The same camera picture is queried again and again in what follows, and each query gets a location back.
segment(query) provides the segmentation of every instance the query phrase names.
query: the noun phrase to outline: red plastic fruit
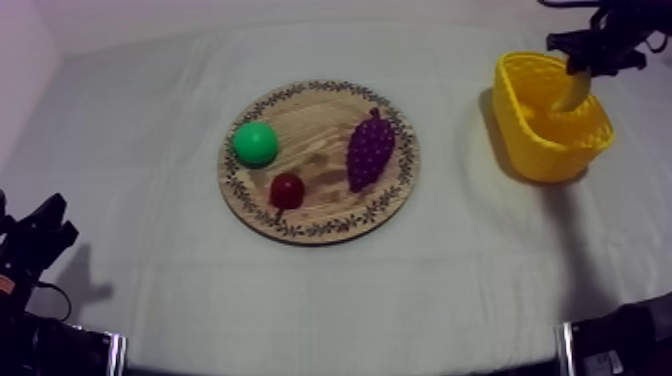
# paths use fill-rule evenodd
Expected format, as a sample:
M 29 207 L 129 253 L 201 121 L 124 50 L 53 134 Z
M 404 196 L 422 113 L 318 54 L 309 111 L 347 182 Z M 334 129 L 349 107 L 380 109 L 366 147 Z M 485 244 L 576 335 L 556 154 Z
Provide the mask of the red plastic fruit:
M 378 180 L 394 151 L 394 129 L 390 122 L 380 118 L 378 108 L 370 113 L 371 118 L 355 128 L 348 144 L 348 181 L 353 193 Z
M 303 181 L 294 174 L 280 174 L 271 183 L 271 205 L 280 210 L 300 207 L 305 194 Z

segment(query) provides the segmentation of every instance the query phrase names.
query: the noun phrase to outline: toy fruit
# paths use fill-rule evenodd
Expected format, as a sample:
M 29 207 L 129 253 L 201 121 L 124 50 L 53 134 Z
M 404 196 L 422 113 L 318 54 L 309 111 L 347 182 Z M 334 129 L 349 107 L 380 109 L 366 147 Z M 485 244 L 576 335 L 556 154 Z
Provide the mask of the toy fruit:
M 371 109 L 370 114 L 371 119 L 355 128 L 348 144 L 348 182 L 353 193 L 378 180 L 394 151 L 390 122 L 380 118 L 378 108 Z
M 243 124 L 233 136 L 233 148 L 240 161 L 248 167 L 263 167 L 278 154 L 278 138 L 268 124 Z
M 278 209 L 296 209 L 303 203 L 306 188 L 294 174 L 280 174 L 271 183 L 271 205 Z

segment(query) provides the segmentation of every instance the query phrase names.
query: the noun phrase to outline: red ball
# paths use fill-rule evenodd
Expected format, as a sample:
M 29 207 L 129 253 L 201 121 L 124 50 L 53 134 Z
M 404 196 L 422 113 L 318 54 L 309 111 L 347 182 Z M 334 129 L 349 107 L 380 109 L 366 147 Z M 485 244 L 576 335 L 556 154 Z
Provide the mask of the red ball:
M 300 207 L 305 194 L 303 181 L 294 174 L 280 174 L 271 183 L 271 205 L 282 210 Z

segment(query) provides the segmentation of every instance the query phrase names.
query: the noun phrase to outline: white tablecloth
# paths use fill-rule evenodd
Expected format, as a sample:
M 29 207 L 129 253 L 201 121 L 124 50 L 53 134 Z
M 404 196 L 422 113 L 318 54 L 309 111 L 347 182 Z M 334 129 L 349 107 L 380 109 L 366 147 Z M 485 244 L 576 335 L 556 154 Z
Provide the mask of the white tablecloth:
M 0 176 L 54 192 L 77 244 L 45 273 L 133 364 L 227 375 L 455 374 L 555 353 L 552 326 L 672 289 L 672 70 L 595 82 L 614 145 L 574 184 L 507 176 L 488 135 L 503 52 L 544 35 L 448 23 L 240 27 L 69 58 Z M 342 79 L 415 126 L 418 184 L 375 232 L 306 249 L 229 211 L 216 155 L 267 91 Z M 33 302 L 58 314 L 57 296 Z

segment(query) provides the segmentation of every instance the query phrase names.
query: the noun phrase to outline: wooden plate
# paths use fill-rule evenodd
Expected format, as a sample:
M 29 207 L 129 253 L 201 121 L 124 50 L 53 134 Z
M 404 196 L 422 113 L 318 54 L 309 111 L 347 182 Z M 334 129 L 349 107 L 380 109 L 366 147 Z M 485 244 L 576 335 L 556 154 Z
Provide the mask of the wooden plate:
M 355 127 L 378 107 L 395 130 L 396 147 L 380 179 L 353 194 L 346 152 Z M 279 153 L 263 168 L 243 167 L 233 151 L 233 134 L 250 121 L 276 131 Z M 399 210 L 420 169 L 413 128 L 390 101 L 343 81 L 304 81 L 278 88 L 248 106 L 229 129 L 218 157 L 219 187 L 227 204 L 248 226 L 294 244 L 328 244 L 355 238 L 380 226 Z M 297 174 L 306 185 L 303 206 L 285 211 L 269 204 L 273 178 Z

